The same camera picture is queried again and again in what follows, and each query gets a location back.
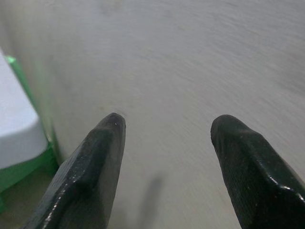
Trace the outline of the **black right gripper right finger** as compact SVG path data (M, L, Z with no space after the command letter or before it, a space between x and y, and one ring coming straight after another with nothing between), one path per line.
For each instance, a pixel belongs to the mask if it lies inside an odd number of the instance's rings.
M260 133L226 114L211 141L242 229L305 229L305 182Z

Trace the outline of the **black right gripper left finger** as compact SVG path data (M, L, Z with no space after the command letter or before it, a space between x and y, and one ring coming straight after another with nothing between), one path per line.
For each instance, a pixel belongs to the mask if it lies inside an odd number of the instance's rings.
M125 144L125 119L103 118L57 170L21 229L107 229Z

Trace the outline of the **white and green cabinet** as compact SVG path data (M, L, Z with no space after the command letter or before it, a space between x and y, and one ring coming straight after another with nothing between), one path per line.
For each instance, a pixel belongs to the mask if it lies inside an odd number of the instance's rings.
M3 192L38 168L54 175L58 167L23 70L0 48L0 214Z

